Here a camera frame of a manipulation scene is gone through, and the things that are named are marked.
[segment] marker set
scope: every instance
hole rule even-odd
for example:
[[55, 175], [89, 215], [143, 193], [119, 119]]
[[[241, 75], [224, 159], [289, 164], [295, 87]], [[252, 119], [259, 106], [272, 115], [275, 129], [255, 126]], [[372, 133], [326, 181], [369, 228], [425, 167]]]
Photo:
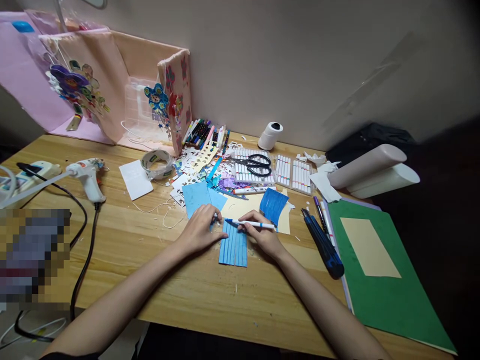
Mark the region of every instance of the marker set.
[[[252, 149], [245, 149], [245, 148], [238, 148], [233, 153], [233, 158], [248, 160], [250, 155], [260, 154], [266, 156], [271, 161], [271, 174], [266, 177], [260, 177], [257, 175], [252, 174], [245, 165], [234, 163], [235, 166], [235, 180], [237, 182], [242, 183], [251, 183], [251, 184], [275, 184], [277, 180], [277, 173], [274, 170], [274, 164], [272, 158], [270, 157], [270, 153], [264, 150], [252, 150]], [[251, 160], [255, 160], [264, 164], [267, 164], [265, 159], [261, 157], [253, 157]], [[260, 167], [252, 167], [252, 169], [259, 173], [259, 174], [266, 174], [268, 173], [268, 169], [260, 168]]]
[[306, 162], [277, 155], [275, 169], [277, 184], [306, 195], [313, 193], [314, 185], [310, 180], [310, 174], [313, 174], [314, 169]]

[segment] white thread spool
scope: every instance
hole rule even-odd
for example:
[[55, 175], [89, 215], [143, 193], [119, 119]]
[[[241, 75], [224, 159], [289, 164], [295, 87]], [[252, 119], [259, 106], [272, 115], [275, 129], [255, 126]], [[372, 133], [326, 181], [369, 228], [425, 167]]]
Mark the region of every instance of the white thread spool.
[[263, 150], [272, 150], [280, 133], [284, 130], [284, 127], [278, 122], [269, 122], [265, 130], [261, 133], [258, 139], [258, 147]]

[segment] power strip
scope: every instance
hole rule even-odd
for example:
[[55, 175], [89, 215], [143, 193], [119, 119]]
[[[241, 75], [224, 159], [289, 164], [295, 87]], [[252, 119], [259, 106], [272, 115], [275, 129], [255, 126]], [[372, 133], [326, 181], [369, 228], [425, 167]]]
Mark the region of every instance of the power strip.
[[[45, 179], [51, 179], [57, 175], [60, 175], [62, 173], [62, 168], [60, 165], [53, 165], [50, 162], [47, 161], [35, 161], [31, 164], [31, 166], [35, 167], [35, 172], [44, 177]], [[34, 186], [37, 186], [38, 184], [43, 183], [43, 180], [39, 179], [36, 176], [33, 176], [31, 174], [27, 174], [25, 171], [19, 172], [16, 177], [16, 189], [13, 192], [12, 197], [27, 191], [28, 189], [33, 188]], [[10, 178], [9, 177], [0, 177], [0, 199], [5, 199], [7, 197], [8, 191], [10, 189]], [[37, 195], [37, 192], [34, 192], [33, 194], [24, 197], [23, 199], [20, 199], [17, 202], [14, 202], [7, 206], [7, 209], [20, 209], [23, 207], [26, 203], [30, 201], [35, 195]]]

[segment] wooden desk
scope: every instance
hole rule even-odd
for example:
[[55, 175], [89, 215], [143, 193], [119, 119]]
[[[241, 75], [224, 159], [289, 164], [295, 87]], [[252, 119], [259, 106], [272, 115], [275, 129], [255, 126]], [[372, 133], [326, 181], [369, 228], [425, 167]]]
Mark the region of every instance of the wooden desk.
[[[257, 146], [256, 138], [231, 133], [230, 139], [246, 148]], [[277, 143], [273, 154], [281, 152], [295, 157], [313, 150]], [[102, 158], [110, 171], [102, 178], [101, 191], [106, 196], [102, 206], [90, 266], [81, 287], [77, 306], [87, 308], [108, 290], [173, 242], [185, 227], [185, 209], [172, 209], [165, 220], [168, 226], [185, 219], [176, 227], [162, 226], [167, 206], [151, 213], [140, 212], [130, 201], [119, 166], [140, 159], [142, 152], [122, 146], [105, 145], [73, 138], [44, 135], [7, 160], [4, 165], [18, 172], [16, 162], [44, 160], [65, 166], [83, 159]], [[58, 182], [82, 202], [88, 212], [88, 225], [70, 254], [68, 285], [58, 279], [46, 287], [50, 294], [43, 301], [68, 303], [71, 291], [85, 263], [90, 245], [93, 205], [87, 200], [77, 179]], [[135, 201], [143, 210], [150, 210], [170, 198], [171, 187], [152, 183], [154, 191]], [[51, 186], [41, 191], [26, 207], [31, 209], [70, 209], [69, 242], [83, 222], [79, 207], [61, 191]], [[300, 209], [311, 197], [288, 190], [296, 209], [290, 212], [291, 235], [279, 234], [287, 250], [340, 301], [346, 304], [342, 283], [333, 280], [303, 221]], [[161, 284], [139, 314], [139, 319], [195, 330], [203, 333], [246, 340], [298, 352], [333, 357], [334, 354], [316, 327], [282, 272], [268, 256], [255, 248], [248, 256], [248, 267], [225, 266], [218, 263], [219, 250], [211, 248], [186, 262]], [[370, 329], [395, 359], [451, 359], [440, 350], [404, 337]]]

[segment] green folder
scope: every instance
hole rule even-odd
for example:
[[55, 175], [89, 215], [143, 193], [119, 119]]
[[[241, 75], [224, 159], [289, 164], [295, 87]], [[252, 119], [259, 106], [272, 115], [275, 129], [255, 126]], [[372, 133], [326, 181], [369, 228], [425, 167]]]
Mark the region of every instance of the green folder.
[[[362, 324], [456, 354], [386, 212], [340, 200], [328, 204], [355, 316]], [[341, 218], [370, 220], [401, 278], [366, 276]]]

